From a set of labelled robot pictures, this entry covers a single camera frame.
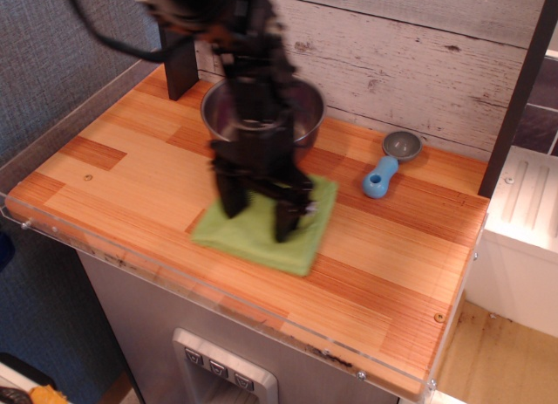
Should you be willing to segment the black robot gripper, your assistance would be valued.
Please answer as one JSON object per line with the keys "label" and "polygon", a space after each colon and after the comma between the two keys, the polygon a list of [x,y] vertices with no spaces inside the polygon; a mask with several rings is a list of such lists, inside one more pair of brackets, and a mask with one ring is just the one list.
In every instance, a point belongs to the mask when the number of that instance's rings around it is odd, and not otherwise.
{"label": "black robot gripper", "polygon": [[213,167],[221,206],[228,217],[249,204],[248,190],[277,201],[275,239],[287,240],[301,217],[317,211],[310,200],[313,183],[296,165],[294,121],[277,126],[237,126],[236,139],[212,140]]}

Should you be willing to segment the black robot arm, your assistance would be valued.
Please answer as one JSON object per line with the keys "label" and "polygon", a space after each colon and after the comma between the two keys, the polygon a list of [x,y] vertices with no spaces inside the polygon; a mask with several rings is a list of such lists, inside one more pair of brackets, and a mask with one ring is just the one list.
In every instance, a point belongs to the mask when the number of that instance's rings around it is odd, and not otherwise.
{"label": "black robot arm", "polygon": [[297,81],[271,2],[138,1],[159,25],[210,43],[220,57],[234,127],[229,141],[211,142],[221,205],[234,217],[248,206],[249,190],[273,199],[275,239],[284,242],[306,214],[313,184],[295,161]]}

